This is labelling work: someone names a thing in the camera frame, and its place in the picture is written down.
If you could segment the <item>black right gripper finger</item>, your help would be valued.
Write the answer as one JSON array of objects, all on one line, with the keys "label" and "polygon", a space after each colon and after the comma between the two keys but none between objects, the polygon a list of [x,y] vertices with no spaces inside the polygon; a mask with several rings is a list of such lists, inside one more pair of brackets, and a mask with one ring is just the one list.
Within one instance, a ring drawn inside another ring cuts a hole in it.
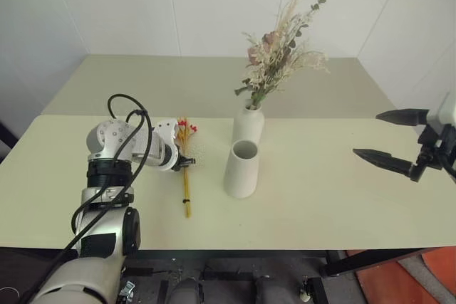
[{"label": "black right gripper finger", "polygon": [[400,110],[390,110],[376,115],[377,120],[392,123],[394,125],[418,126],[426,125],[429,110],[407,108]]},{"label": "black right gripper finger", "polygon": [[353,152],[361,159],[388,171],[396,172],[409,177],[414,170],[414,164],[404,159],[393,157],[387,152],[372,149],[353,149]]}]

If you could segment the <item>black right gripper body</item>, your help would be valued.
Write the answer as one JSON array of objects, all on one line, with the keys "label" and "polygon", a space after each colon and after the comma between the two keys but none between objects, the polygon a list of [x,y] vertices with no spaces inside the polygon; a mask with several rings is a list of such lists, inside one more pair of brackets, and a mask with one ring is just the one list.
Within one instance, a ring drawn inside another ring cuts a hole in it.
[{"label": "black right gripper body", "polygon": [[455,127],[443,126],[441,133],[426,125],[418,138],[422,145],[416,163],[410,168],[410,179],[418,182],[427,167],[444,169],[455,181]]}]

